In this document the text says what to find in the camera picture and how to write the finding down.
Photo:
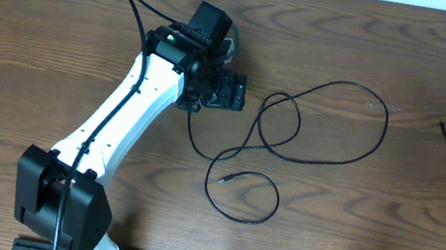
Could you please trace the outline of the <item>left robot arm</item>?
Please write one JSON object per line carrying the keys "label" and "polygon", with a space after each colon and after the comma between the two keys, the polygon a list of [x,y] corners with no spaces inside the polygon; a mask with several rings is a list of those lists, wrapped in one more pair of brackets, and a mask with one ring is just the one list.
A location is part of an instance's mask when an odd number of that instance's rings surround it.
{"label": "left robot arm", "polygon": [[30,146],[18,159],[14,217],[45,243],[13,250],[119,250],[107,234],[106,190],[127,152],[168,106],[242,110],[243,75],[228,70],[238,38],[230,17],[202,2],[189,22],[141,30],[142,50],[115,91],[50,150]]}

